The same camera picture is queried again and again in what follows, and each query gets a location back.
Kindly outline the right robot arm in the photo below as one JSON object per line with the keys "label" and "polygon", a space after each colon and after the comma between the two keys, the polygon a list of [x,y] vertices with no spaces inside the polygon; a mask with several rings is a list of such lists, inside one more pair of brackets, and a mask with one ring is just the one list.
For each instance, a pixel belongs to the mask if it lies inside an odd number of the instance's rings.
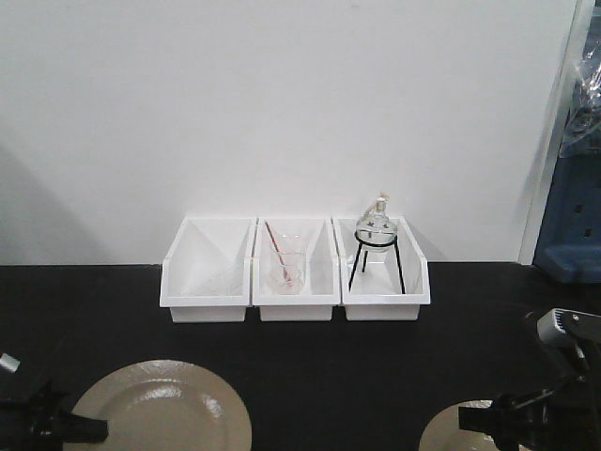
{"label": "right robot arm", "polygon": [[572,373],[527,395],[499,396],[486,408],[457,408],[461,430],[499,450],[600,448],[600,317],[553,308],[536,324],[541,342],[571,354]]}

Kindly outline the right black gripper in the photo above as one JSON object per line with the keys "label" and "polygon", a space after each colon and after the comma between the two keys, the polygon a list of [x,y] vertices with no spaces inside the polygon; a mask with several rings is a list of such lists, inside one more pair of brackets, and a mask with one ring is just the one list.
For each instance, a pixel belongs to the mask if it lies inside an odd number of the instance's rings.
{"label": "right black gripper", "polygon": [[600,388],[592,376],[562,379],[524,395],[503,394],[492,407],[458,408],[458,425],[468,431],[498,431],[499,450],[598,450]]}

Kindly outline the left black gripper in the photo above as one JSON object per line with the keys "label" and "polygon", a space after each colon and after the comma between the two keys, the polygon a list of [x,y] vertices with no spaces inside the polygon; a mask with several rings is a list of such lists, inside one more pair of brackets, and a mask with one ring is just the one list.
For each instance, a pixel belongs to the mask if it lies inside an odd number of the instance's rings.
{"label": "left black gripper", "polygon": [[47,380],[29,397],[1,399],[2,450],[62,450],[64,443],[103,443],[109,436],[105,420],[75,414],[60,422],[61,403],[69,393]]}

